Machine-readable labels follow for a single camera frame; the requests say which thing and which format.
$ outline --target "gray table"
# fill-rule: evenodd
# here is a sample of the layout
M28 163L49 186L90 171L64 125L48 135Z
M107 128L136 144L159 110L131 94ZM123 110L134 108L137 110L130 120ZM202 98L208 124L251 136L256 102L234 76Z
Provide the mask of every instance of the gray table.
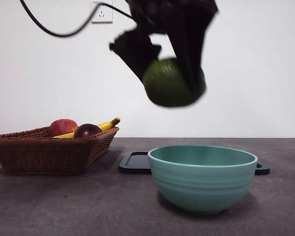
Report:
M201 144L252 152L271 167L249 193L217 215L169 203L151 175L123 174L131 151ZM295 139L115 138L80 176L7 176L0 167L0 236L295 236Z

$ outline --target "red apple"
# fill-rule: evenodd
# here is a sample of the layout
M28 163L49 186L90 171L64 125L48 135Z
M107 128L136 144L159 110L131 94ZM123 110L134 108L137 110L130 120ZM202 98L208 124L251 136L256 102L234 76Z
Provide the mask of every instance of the red apple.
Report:
M75 132L78 125L71 119L57 119L49 126L49 137Z

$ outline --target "black tray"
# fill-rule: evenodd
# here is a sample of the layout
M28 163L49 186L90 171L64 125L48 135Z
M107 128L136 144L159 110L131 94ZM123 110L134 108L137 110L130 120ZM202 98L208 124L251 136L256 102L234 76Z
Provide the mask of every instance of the black tray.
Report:
M135 151L127 154L119 164L119 171L129 174L151 174L148 152ZM258 161L255 175L260 176L268 174L270 174L270 167Z

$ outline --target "black cable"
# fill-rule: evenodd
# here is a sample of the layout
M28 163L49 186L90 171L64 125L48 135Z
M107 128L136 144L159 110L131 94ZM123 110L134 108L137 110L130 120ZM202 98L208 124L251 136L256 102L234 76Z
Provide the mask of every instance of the black cable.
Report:
M106 4L104 2L100 2L96 5L96 7L94 8L93 12L90 14L90 16L85 20L85 22L75 31L71 32L71 33L64 33L64 34L61 34L61 33L55 33L55 32L52 32L50 31L49 29L45 28L34 16L33 14L31 13L31 11L29 10L28 6L26 6L25 2L23 0L20 0L22 6L24 7L25 11L27 12L27 14L29 15L29 17L35 22L35 24L37 24L38 27L40 27L43 31L45 31L46 33L50 34L50 35L53 35L53 36L56 36L56 37L70 37L70 36L73 36L75 34L77 34L78 32L80 32L88 23L89 21L91 20L91 18L93 17L93 15L95 14L95 12L97 11L98 7L100 5L104 5L104 6L107 6L107 7L110 7L112 8L113 10L121 13L122 15L126 16L126 17L129 17L130 19L133 19L130 15L128 15L127 13L119 10L118 8L115 8L109 4Z

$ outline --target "yellow banana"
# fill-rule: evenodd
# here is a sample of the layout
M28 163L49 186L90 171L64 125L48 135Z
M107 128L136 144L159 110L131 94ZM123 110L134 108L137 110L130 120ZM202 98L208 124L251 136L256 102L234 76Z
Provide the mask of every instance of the yellow banana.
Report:
M97 126L104 132L104 131L107 131L107 130L113 128L119 122L120 122L120 118L119 117L116 117L115 119L113 119L111 121L100 123ZM57 136L54 136L54 138L58 138L58 139L70 139L70 138L73 138L73 135L74 135L74 132L67 133L67 134L57 135Z
M120 118L116 117L115 119L111 121L100 123L97 126L104 132L106 130L113 128L119 122L120 122Z
M58 136L54 136L53 138L58 138L58 139L68 139L68 138L73 138L74 132L72 133L67 133L67 134L61 134Z

